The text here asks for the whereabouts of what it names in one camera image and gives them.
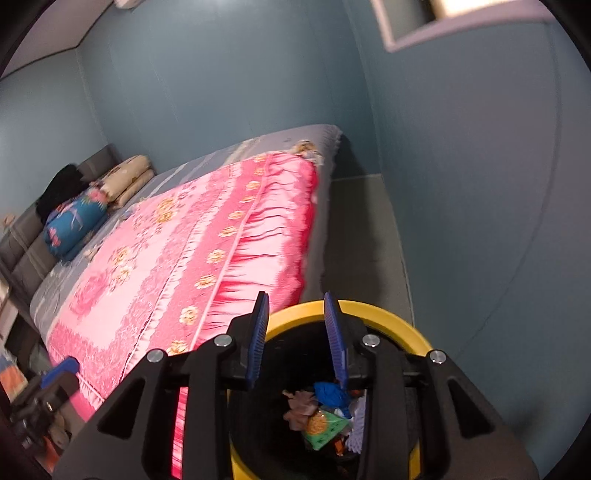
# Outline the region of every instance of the metal screw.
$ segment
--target metal screw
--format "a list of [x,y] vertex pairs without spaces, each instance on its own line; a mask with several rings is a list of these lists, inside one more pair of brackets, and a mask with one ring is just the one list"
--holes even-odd
[[164,358],[164,352],[159,348],[155,348],[154,350],[150,350],[148,355],[146,356],[148,362],[151,364],[157,364]]
[[216,346],[228,346],[232,343],[232,337],[224,333],[215,337],[213,343],[215,343]]
[[365,346],[370,346],[371,348],[379,345],[379,336],[374,335],[373,333],[365,335],[361,340]]
[[445,360],[447,360],[447,355],[443,353],[441,350],[433,350],[429,354],[429,358],[431,359],[431,362],[433,362],[434,364],[441,365]]

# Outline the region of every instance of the beige pillow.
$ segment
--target beige pillow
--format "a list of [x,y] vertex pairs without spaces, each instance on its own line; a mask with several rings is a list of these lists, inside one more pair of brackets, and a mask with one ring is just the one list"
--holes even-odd
[[148,157],[144,155],[128,158],[106,175],[100,189],[105,192],[107,199],[113,202],[151,166]]
[[144,186],[153,178],[154,171],[152,169],[142,173],[138,179],[127,188],[127,190],[117,197],[117,199],[111,204],[111,208],[113,210],[119,210],[121,207],[125,206],[125,204],[131,200],[131,197],[144,188]]

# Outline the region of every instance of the gray bed sheet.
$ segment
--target gray bed sheet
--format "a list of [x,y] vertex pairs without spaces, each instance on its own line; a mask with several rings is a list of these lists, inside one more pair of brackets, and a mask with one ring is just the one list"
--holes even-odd
[[330,176],[334,166],[333,159],[339,147],[340,136],[340,129],[334,125],[307,125],[292,128],[245,140],[155,176],[125,207],[117,210],[109,218],[88,243],[87,247],[72,262],[68,264],[58,263],[39,286],[31,301],[30,312],[43,340],[47,341],[47,335],[62,303],[88,266],[89,261],[83,255],[84,252],[101,243],[117,225],[118,220],[122,216],[128,215],[130,207],[139,199],[164,193],[178,185],[198,179],[219,167],[245,160],[253,155],[273,150],[289,150],[300,140],[311,141],[324,157],[324,164],[319,166],[316,216],[310,234],[307,265],[304,267],[306,287],[301,301],[320,299],[322,297],[320,277],[323,272],[323,252],[328,224],[327,204]]

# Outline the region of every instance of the gray upholstered headboard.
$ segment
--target gray upholstered headboard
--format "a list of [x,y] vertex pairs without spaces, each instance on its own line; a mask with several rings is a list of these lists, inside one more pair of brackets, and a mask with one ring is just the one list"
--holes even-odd
[[[119,163],[112,145],[82,162],[78,169],[86,181],[96,180]],[[0,240],[0,274],[18,304],[30,304],[33,294],[57,263],[43,241],[43,225],[33,203],[8,227]]]

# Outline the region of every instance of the pink fabric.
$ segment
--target pink fabric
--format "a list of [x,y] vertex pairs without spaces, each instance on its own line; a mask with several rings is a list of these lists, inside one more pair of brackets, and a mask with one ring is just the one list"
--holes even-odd
[[[62,305],[48,350],[80,362],[73,404],[87,420],[152,348],[195,349],[252,310],[298,302],[313,223],[313,163],[268,153],[143,201],[107,237]],[[173,473],[180,476],[181,392]]]

